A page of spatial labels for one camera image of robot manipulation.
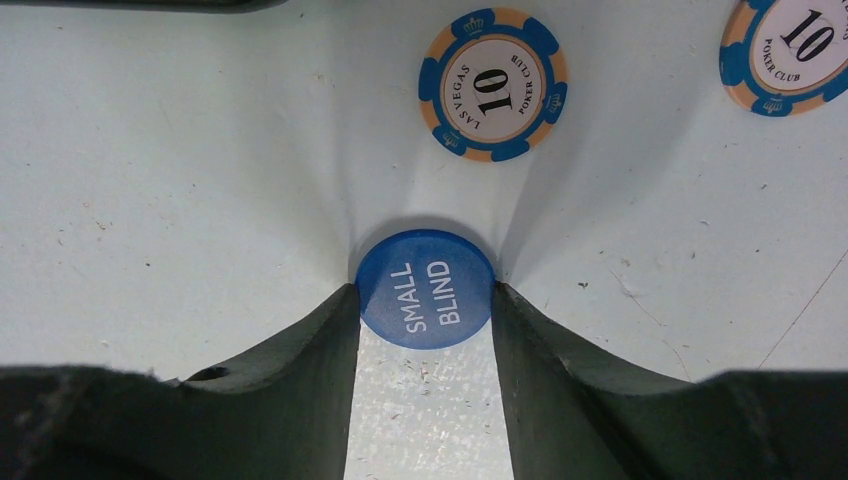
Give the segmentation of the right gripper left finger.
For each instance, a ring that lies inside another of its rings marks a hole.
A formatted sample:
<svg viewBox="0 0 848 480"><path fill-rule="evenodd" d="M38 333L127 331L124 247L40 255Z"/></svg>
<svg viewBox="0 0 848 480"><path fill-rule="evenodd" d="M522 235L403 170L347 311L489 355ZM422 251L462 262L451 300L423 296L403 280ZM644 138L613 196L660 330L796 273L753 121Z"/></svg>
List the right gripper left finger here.
<svg viewBox="0 0 848 480"><path fill-rule="evenodd" d="M185 380L81 365L1 370L5 479L340 479L355 286Z"/></svg>

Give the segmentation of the black poker set case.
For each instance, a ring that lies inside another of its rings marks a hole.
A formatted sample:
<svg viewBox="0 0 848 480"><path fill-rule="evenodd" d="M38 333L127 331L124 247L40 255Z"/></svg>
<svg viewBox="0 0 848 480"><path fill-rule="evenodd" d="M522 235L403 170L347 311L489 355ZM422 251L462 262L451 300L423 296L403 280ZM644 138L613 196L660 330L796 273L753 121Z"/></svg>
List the black poker set case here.
<svg viewBox="0 0 848 480"><path fill-rule="evenodd" d="M268 9L286 0L1 0L3 6L34 6L240 14Z"/></svg>

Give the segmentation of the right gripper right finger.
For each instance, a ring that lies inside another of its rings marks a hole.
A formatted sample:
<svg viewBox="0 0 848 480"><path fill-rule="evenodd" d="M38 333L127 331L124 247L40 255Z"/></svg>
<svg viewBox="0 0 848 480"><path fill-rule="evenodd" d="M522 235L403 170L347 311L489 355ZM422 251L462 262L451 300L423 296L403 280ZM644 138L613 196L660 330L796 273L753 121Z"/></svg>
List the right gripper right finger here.
<svg viewBox="0 0 848 480"><path fill-rule="evenodd" d="M518 479L843 479L843 371L727 371L699 382L630 363L511 286L492 327Z"/></svg>

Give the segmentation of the blue round button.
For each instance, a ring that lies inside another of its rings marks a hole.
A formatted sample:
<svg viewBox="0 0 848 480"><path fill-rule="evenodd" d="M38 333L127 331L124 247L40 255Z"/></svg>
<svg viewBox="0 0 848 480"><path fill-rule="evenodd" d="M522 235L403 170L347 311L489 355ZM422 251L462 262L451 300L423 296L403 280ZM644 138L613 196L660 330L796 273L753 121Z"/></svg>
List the blue round button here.
<svg viewBox="0 0 848 480"><path fill-rule="evenodd" d="M412 350L458 345L490 320L496 276L468 240L441 230L392 235L355 276L360 319L381 339Z"/></svg>

